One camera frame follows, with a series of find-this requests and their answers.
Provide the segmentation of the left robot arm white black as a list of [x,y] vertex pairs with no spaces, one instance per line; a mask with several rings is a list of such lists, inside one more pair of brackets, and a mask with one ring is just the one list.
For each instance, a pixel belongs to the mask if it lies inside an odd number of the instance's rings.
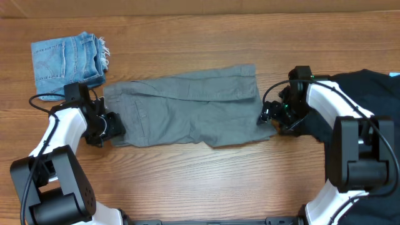
[[47,113],[41,142],[10,167],[21,224],[131,224],[123,210],[97,202],[76,158],[81,138],[101,147],[124,134],[119,115],[106,112],[103,98],[92,100],[88,94],[69,94]]

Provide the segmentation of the black t-shirt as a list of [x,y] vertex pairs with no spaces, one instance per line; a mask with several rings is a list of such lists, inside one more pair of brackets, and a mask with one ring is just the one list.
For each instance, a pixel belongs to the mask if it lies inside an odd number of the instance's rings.
[[299,110],[316,111],[332,130],[327,180],[306,204],[307,223],[337,224],[358,201],[392,196],[399,182],[393,121],[356,104],[329,76],[291,87]]

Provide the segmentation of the folded blue denim shorts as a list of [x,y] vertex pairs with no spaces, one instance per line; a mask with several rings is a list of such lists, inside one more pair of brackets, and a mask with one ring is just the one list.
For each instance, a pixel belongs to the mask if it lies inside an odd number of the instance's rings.
[[31,54],[36,90],[42,101],[62,100],[67,84],[95,88],[106,82],[110,51],[103,37],[82,32],[34,42]]

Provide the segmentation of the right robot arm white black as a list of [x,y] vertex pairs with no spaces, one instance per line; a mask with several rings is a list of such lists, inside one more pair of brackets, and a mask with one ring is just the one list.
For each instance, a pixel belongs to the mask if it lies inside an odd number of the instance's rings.
[[259,122],[276,121],[283,135],[323,142],[326,183],[297,216],[269,217],[266,224],[337,224],[359,201],[396,194],[398,77],[367,69],[314,75],[296,66],[282,86],[278,101],[263,101]]

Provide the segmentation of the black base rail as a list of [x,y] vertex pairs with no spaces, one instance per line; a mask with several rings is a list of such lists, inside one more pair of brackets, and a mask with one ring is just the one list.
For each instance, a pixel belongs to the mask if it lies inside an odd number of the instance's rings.
[[303,225],[299,217],[267,217],[266,219],[235,219],[235,220],[208,220],[208,221],[161,221],[139,220],[132,221],[133,225]]

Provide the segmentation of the grey shorts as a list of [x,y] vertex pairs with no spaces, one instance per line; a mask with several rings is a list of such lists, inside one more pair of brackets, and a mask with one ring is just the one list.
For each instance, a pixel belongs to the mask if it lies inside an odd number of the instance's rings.
[[117,82],[103,93],[126,129],[112,140],[114,146],[219,147],[265,141],[277,133],[259,122],[263,105],[253,64]]

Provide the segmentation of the light blue cloth piece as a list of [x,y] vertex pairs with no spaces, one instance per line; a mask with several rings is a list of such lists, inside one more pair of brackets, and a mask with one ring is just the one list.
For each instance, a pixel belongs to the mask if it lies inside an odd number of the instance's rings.
[[396,77],[396,76],[400,76],[400,72],[390,72],[389,73],[390,77]]

